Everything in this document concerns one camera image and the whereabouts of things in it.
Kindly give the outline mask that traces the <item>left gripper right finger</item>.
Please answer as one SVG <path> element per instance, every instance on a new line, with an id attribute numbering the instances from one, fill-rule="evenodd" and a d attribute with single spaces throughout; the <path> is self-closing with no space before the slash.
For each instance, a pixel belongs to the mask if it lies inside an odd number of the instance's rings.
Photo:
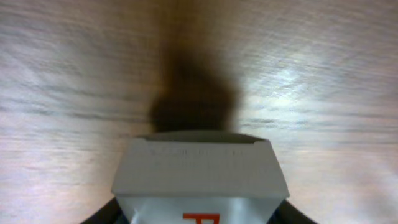
<path id="1" fill-rule="evenodd" d="M 284 200 L 271 215 L 267 224 L 317 224 L 289 201 Z"/>

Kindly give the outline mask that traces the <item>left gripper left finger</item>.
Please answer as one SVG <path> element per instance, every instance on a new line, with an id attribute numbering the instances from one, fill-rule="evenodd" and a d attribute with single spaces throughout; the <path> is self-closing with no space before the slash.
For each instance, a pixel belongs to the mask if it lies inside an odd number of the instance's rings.
<path id="1" fill-rule="evenodd" d="M 82 224 L 129 224 L 129 221 L 114 197 Z"/>

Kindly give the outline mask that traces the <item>white Panadol box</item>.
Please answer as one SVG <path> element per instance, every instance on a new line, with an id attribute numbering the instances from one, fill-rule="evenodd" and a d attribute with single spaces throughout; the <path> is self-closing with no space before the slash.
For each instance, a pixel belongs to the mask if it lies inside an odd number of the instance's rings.
<path id="1" fill-rule="evenodd" d="M 131 223 L 266 223 L 289 197 L 271 142 L 224 131 L 131 139 L 111 191 Z"/>

